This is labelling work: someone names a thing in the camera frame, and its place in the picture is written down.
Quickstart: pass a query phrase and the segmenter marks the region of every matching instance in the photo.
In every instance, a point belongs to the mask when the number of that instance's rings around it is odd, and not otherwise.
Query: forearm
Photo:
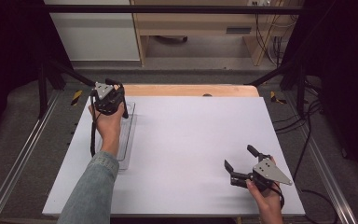
[[[62,210],[58,223],[109,223],[118,161],[100,151],[91,160]]]

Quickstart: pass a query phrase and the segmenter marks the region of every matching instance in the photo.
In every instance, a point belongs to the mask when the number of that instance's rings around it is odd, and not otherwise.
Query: white tabletop
[[[246,149],[274,157],[290,179],[261,97],[126,97],[137,116],[128,170],[120,171],[113,217],[237,217],[258,214],[247,189],[230,185],[257,164]],[[85,106],[43,214],[58,216],[90,161],[90,112]],[[295,185],[282,186],[284,215],[304,215]]]

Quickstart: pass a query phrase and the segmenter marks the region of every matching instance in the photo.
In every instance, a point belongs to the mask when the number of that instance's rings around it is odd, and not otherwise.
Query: gray floor
[[[249,53],[240,38],[189,37],[187,43],[177,40],[151,39],[145,67],[125,65],[98,67],[88,64],[78,72],[91,79],[103,81],[106,77],[123,83],[194,83],[194,84],[243,84],[263,76],[274,68],[269,59],[262,67],[253,67]],[[76,123],[86,103],[88,87],[65,77],[68,84],[61,93],[51,119],[28,160],[21,177],[7,200],[0,218],[26,218],[52,220],[41,215],[48,190],[54,183],[63,157],[76,130]],[[289,104],[270,101],[270,92],[275,91],[278,99],[285,99],[292,92],[282,92],[280,77],[258,87],[265,98],[271,120],[287,119],[295,113]],[[83,90],[77,105],[70,105],[75,91]],[[306,100],[316,97],[307,92]],[[32,82],[14,90],[8,97],[8,106],[0,123],[0,186],[11,165],[15,162],[28,134],[36,122],[38,113],[37,83]],[[340,145],[323,113],[311,117],[312,136],[329,164],[358,221],[358,164],[343,159]],[[283,127],[292,120],[276,123]],[[278,138],[291,172],[296,168],[304,137],[300,129],[278,134]],[[328,197],[324,183],[310,157],[309,152],[301,163],[296,184],[301,189],[312,189]],[[328,203],[308,193],[300,193],[306,213],[319,223],[331,223],[334,213]],[[147,219],[136,222],[146,223]],[[192,223],[210,223],[199,221]],[[303,217],[289,217],[287,223],[309,223]],[[247,217],[243,223],[258,223],[256,217]]]

